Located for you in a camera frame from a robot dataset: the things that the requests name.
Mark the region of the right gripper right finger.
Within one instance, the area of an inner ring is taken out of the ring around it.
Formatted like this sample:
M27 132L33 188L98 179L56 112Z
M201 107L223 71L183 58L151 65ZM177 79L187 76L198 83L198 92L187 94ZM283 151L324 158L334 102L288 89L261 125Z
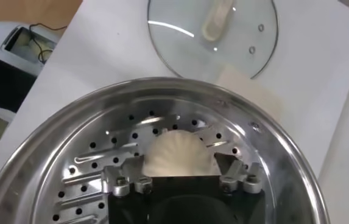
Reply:
M245 164L243 160L223 153L215 153L221 172L219 184L224 192L234 192L242 184L244 192L258 194L262 190L262 168L260 163Z

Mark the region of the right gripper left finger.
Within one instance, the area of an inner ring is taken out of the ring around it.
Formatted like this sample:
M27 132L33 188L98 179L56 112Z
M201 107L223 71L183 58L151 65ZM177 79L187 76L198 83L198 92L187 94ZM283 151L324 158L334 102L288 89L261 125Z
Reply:
M144 157L127 158L120 166L105 166L102 171L102 192L115 197L125 197L133 189L139 194L149 194L152 179L143 175Z

